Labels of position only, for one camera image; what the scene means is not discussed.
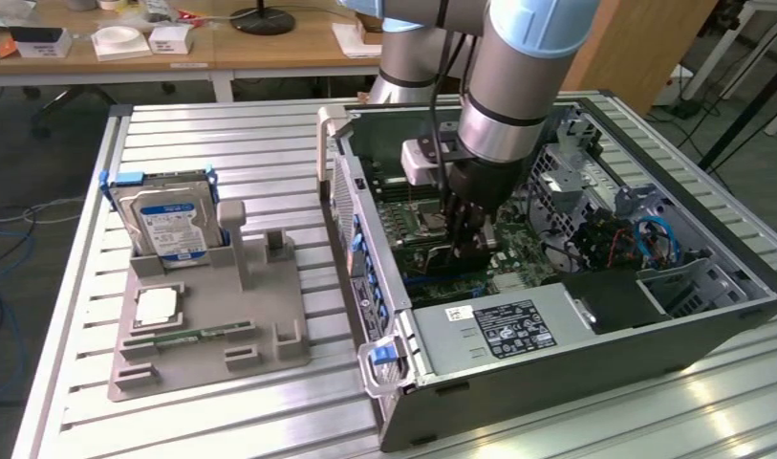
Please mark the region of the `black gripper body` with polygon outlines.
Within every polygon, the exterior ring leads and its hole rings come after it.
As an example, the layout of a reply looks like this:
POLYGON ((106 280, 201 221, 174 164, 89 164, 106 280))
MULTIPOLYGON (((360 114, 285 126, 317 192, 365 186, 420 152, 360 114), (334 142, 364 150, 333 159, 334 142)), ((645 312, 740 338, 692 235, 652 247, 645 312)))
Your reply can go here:
POLYGON ((522 175, 524 162, 493 163, 481 159, 450 164, 446 208, 462 205, 482 211, 497 211, 512 196, 522 175))

